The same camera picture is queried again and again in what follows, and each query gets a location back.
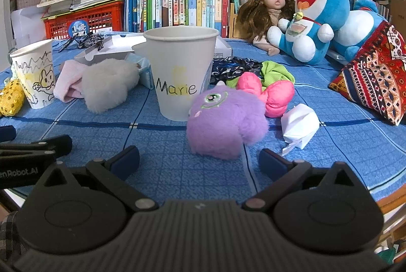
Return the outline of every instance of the red plastic basket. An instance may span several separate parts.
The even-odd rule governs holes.
[[[60,15],[54,19],[45,19],[45,31],[48,39],[63,40],[69,37],[70,24],[78,19],[83,19],[89,24],[89,30],[123,30],[124,2],[118,1],[83,11],[76,11]]]

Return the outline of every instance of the doll's hair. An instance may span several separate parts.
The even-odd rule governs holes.
[[[279,18],[292,20],[295,12],[295,0],[285,0],[285,2]],[[248,0],[244,3],[238,11],[237,21],[243,25],[249,43],[252,43],[256,36],[261,39],[271,26],[277,25],[272,23],[263,0]]]

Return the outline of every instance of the doraemon plush toy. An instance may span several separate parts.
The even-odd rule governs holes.
[[[317,65],[350,13],[349,0],[296,0],[296,14],[269,28],[269,43],[302,63]]]
[[[372,0],[357,0],[343,27],[336,31],[332,47],[348,62],[386,19],[378,13]]]

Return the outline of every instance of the green book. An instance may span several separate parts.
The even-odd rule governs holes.
[[[185,0],[185,25],[189,25],[189,0]]]
[[[152,0],[147,0],[147,29],[152,29]]]

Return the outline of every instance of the pink plush toy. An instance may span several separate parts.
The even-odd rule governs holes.
[[[295,95],[294,85],[288,80],[276,81],[262,91],[261,79],[250,72],[240,76],[236,88],[258,96],[265,103],[265,116],[270,118],[281,117]]]

